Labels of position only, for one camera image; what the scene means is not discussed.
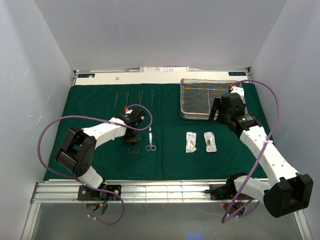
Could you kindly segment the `metal mesh instrument tray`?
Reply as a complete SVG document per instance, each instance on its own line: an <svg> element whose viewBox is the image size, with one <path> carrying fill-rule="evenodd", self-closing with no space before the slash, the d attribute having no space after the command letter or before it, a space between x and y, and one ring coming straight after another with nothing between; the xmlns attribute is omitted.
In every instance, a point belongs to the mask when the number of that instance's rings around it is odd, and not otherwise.
<svg viewBox="0 0 320 240"><path fill-rule="evenodd" d="M215 98L229 93L235 80L183 78L180 81L180 115L187 120L208 120Z"/></svg>

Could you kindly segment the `steel tweezers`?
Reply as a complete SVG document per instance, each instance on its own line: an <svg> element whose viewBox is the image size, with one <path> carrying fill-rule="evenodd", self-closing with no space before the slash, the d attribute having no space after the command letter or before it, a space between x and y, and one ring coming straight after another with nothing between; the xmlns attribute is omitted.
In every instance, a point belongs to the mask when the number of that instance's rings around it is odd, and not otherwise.
<svg viewBox="0 0 320 240"><path fill-rule="evenodd" d="M150 107L153 108L154 106L154 95L155 95L155 89L152 89L150 91Z"/></svg>
<svg viewBox="0 0 320 240"><path fill-rule="evenodd" d="M125 92L125 107L128 107L128 101L129 101L129 91Z"/></svg>
<svg viewBox="0 0 320 240"><path fill-rule="evenodd" d="M140 90L140 91L139 91L139 98L138 98L138 100L139 100L139 104L140 104L140 105L142 104L143 93L144 93L144 90Z"/></svg>
<svg viewBox="0 0 320 240"><path fill-rule="evenodd" d="M118 98L119 98L119 92L116 92L115 93L115 101L114 101L114 109L117 108Z"/></svg>

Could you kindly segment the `steel surgical scissors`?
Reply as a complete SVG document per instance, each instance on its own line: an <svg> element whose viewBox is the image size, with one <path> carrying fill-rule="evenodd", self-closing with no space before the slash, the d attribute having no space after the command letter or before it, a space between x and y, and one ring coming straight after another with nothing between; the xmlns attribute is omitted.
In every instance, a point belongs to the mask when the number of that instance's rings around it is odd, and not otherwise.
<svg viewBox="0 0 320 240"><path fill-rule="evenodd" d="M148 130L148 145L145 147L145 150L147 152L150 152L150 151L156 151L157 147L153 144L153 134L152 134L152 128L149 127L149 130Z"/></svg>

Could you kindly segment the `plastic packet black yellow part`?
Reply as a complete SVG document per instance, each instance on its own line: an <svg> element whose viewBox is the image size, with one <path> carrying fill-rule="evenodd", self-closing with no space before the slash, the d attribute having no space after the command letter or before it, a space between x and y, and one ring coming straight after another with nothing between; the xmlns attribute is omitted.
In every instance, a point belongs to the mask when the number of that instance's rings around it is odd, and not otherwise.
<svg viewBox="0 0 320 240"><path fill-rule="evenodd" d="M212 132L205 132L204 139L206 143L206 152L215 153L217 151L215 135Z"/></svg>

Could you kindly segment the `plastic packet printed label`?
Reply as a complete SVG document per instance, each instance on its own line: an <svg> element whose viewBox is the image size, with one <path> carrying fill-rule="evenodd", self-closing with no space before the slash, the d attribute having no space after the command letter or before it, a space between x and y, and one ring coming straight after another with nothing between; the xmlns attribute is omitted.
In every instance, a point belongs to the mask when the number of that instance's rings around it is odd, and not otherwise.
<svg viewBox="0 0 320 240"><path fill-rule="evenodd" d="M197 139L196 133L194 132L186 133L186 147L185 147L186 153L194 153L197 150L196 139Z"/></svg>

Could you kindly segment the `green surgical cloth wrap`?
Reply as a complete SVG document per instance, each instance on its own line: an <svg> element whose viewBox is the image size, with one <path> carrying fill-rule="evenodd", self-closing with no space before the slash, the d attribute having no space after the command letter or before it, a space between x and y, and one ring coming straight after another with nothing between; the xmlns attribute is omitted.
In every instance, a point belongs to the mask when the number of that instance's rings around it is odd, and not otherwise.
<svg viewBox="0 0 320 240"><path fill-rule="evenodd" d="M151 108L151 90L154 102ZM226 125L181 117L179 84L75 85L69 90L44 178L59 179L68 171L55 156L71 127L95 126L98 119L109 120L128 105L141 104L149 113L144 121L152 129L156 151L146 151L149 130L140 133L139 153L128 154L130 145L121 137L97 148L93 168L106 180L173 181L226 179L238 172L248 173L256 158ZM115 109L115 94L119 92ZM186 153L186 134L196 133L196 151ZM212 132L216 152L206 151L204 133Z"/></svg>

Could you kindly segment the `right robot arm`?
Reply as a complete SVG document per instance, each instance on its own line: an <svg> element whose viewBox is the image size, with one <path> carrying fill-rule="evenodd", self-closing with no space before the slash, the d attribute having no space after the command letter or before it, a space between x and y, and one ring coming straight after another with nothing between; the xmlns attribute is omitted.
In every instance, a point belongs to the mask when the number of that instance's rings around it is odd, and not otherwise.
<svg viewBox="0 0 320 240"><path fill-rule="evenodd" d="M209 120L224 124L235 133L258 159L269 182L239 172L229 176L225 185L211 190L211 194L232 199L246 195L263 203L275 218L306 209L314 184L312 178L309 174L300 174L284 159L268 139L261 121L254 114L245 112L242 99L238 93L215 98Z"/></svg>

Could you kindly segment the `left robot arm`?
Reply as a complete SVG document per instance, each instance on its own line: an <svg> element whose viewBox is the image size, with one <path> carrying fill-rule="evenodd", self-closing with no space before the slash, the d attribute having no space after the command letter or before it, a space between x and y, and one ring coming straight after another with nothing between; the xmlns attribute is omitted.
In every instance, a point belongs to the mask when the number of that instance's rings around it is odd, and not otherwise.
<svg viewBox="0 0 320 240"><path fill-rule="evenodd" d="M72 127L57 150L55 160L85 184L95 200L100 200L106 195L106 184L92 167L96 148L120 137L126 143L139 141L137 128L145 118L145 112L134 108L92 127Z"/></svg>

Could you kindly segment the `right blue label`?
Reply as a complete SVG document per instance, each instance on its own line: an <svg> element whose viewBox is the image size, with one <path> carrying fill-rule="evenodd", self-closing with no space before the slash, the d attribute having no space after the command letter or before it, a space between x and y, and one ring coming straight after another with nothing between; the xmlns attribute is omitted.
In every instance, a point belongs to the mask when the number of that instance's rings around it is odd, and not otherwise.
<svg viewBox="0 0 320 240"><path fill-rule="evenodd" d="M246 72L244 71L229 71L228 72L229 76L246 76Z"/></svg>

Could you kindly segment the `blue label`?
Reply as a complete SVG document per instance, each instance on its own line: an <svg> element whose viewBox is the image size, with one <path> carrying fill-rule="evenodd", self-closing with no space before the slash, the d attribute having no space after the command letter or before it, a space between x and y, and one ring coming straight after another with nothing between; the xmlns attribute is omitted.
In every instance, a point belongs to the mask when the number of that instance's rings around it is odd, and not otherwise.
<svg viewBox="0 0 320 240"><path fill-rule="evenodd" d="M80 73L77 75L78 78L94 78L94 73Z"/></svg>
<svg viewBox="0 0 320 240"><path fill-rule="evenodd" d="M229 76L246 76L246 72L244 71L229 71L228 72Z"/></svg>

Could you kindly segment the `white paper sheet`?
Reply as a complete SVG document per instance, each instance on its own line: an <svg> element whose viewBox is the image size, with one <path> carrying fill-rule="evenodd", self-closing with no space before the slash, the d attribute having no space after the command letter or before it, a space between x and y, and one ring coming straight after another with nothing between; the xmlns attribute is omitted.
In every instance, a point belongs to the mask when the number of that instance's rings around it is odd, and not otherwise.
<svg viewBox="0 0 320 240"><path fill-rule="evenodd" d="M189 72L189 67L178 66L149 66L141 67L141 73L172 73L172 72Z"/></svg>

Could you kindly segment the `left blue label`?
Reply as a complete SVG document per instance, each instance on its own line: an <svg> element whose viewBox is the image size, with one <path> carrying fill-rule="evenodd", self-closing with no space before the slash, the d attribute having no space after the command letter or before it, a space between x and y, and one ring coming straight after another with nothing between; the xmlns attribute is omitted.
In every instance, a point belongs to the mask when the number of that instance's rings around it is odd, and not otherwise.
<svg viewBox="0 0 320 240"><path fill-rule="evenodd" d="M78 78L94 78L94 73L80 73L77 75Z"/></svg>

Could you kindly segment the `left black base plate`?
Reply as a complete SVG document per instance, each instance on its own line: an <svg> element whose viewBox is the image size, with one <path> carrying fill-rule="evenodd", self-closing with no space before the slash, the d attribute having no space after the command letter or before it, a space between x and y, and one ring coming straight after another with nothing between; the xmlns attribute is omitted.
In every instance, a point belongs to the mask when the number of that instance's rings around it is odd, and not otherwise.
<svg viewBox="0 0 320 240"><path fill-rule="evenodd" d="M121 185L106 185L103 187L104 190L110 191L112 193L121 195L122 186ZM78 201L105 201L109 199L110 201L118 201L119 198L111 193L101 192L97 190L92 190L87 186L81 185L78 190L77 200Z"/></svg>

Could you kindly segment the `aluminium front rail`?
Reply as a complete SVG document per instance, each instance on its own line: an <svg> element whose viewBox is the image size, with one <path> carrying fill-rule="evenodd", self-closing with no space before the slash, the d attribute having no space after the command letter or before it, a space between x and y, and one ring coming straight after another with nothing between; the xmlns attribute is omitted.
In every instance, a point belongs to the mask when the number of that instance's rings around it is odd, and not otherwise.
<svg viewBox="0 0 320 240"><path fill-rule="evenodd" d="M120 196L126 204L150 203L229 203L230 199L211 199L205 193L210 185L222 186L225 180L207 181L109 181L108 185L120 185ZM89 197L84 186L75 180L51 179L35 185L32 203L97 203Z"/></svg>

